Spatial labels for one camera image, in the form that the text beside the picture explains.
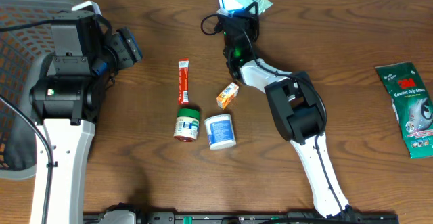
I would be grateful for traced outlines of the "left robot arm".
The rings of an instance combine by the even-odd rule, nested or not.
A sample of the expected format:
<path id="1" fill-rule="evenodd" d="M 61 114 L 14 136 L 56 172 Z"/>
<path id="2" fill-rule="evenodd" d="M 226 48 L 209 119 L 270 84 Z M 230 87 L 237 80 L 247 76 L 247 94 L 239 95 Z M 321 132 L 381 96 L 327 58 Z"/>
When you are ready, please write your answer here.
<path id="1" fill-rule="evenodd" d="M 87 159 L 105 93 L 143 55 L 131 31 L 91 11 L 50 20 L 55 51 L 30 89 L 37 131 L 31 223 L 82 223 Z"/>

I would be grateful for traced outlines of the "green 3M gloves package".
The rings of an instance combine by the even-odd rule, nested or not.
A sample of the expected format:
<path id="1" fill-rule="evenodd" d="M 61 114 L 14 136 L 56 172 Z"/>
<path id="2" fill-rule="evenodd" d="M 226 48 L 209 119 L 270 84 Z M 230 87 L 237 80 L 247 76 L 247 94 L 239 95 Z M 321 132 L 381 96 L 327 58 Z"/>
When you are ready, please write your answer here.
<path id="1" fill-rule="evenodd" d="M 392 101 L 412 159 L 432 156 L 432 100 L 412 62 L 375 68 Z"/>

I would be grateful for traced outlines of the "red box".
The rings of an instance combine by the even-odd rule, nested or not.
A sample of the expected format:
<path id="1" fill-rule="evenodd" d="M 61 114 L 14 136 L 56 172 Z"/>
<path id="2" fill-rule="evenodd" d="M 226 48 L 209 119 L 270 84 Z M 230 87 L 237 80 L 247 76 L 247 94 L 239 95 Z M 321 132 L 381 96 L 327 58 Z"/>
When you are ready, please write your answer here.
<path id="1" fill-rule="evenodd" d="M 179 93 L 178 104 L 189 103 L 189 58 L 181 58 L 178 61 L 179 68 Z"/>

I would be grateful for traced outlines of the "green lid jar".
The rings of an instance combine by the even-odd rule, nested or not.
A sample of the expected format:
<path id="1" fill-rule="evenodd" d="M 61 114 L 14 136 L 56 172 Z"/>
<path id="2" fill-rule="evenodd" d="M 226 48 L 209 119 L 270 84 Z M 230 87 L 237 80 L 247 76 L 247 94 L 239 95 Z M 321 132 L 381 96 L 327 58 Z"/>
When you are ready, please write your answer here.
<path id="1" fill-rule="evenodd" d="M 177 113 L 173 137 L 182 142 L 193 142 L 198 137 L 200 112 L 191 108 L 180 108 Z"/>

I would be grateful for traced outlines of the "white cotton swab tub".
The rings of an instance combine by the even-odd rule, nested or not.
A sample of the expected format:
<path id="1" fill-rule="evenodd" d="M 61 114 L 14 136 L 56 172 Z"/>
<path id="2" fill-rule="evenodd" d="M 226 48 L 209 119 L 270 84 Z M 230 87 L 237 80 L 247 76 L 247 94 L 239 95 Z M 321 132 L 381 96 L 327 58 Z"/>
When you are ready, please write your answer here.
<path id="1" fill-rule="evenodd" d="M 236 145 L 230 114 L 211 116 L 204 121 L 211 150 L 222 150 Z"/>

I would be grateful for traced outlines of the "orange Kleenex tissue pack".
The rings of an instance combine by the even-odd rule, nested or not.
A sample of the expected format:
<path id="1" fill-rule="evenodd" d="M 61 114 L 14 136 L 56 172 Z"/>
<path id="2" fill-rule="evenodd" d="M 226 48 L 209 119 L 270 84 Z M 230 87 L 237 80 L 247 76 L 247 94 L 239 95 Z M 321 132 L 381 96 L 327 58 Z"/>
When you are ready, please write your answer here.
<path id="1" fill-rule="evenodd" d="M 235 98 L 238 95 L 238 91 L 239 91 L 239 86 L 234 82 L 230 83 L 217 96 L 216 98 L 217 105 L 220 108 L 225 109 L 229 105 L 229 103 L 233 100 L 233 98 Z"/>

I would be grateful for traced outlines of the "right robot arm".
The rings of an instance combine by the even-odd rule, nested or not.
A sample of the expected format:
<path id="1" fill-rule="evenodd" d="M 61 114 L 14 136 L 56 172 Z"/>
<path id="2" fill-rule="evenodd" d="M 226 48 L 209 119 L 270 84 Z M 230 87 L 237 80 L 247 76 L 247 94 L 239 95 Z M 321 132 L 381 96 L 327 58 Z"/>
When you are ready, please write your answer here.
<path id="1" fill-rule="evenodd" d="M 274 68 L 255 52 L 258 3 L 216 17 L 214 33 L 224 35 L 223 55 L 231 76 L 266 95 L 278 133 L 300 158 L 315 210 L 327 219 L 349 221 L 351 207 L 339 186 L 326 145 L 327 110 L 308 74 Z"/>

